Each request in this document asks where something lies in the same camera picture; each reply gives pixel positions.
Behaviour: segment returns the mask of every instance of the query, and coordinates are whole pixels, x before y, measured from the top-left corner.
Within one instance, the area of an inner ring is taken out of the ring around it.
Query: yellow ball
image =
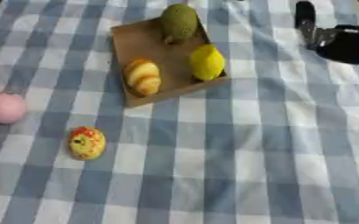
[[[210,81],[218,77],[226,64],[222,54],[214,45],[200,46],[189,58],[194,77],[202,81]]]
[[[105,136],[100,130],[92,127],[77,127],[73,129],[69,137],[71,154],[81,160],[98,158],[104,152],[105,147]]]

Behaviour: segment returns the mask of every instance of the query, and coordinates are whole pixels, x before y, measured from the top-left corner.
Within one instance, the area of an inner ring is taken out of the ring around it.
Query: crochet ball
[[[0,123],[15,123],[25,116],[27,107],[19,94],[0,92]]]

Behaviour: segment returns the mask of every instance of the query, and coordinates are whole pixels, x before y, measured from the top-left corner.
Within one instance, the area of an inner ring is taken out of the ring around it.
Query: cardboard box
[[[216,86],[228,78],[224,70],[218,78],[209,81],[196,80],[192,76],[188,56],[198,46],[210,44],[200,20],[194,36],[177,45],[168,45],[164,42],[158,22],[157,17],[111,28],[113,47],[121,69],[126,105],[129,108]],[[157,63],[162,84],[156,94],[140,97],[126,85],[123,68],[136,58],[147,58]]]

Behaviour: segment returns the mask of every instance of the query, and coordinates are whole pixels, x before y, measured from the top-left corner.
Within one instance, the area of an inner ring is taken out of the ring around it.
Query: table
[[[177,2],[0,4],[0,90],[30,109],[0,125],[0,223],[359,224],[359,66],[303,47],[297,1],[189,1],[231,80],[123,108],[109,28]],[[313,2],[320,26],[356,23],[349,0]],[[79,125],[104,156],[69,157]]]

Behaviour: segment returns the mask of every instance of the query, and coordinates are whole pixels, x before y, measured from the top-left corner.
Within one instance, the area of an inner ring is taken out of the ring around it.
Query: fuzzy ball
[[[19,94],[0,92],[0,123],[15,123],[25,116],[27,107]]]
[[[185,3],[175,3],[163,11],[160,23],[165,42],[173,44],[194,35],[198,25],[197,13]]]

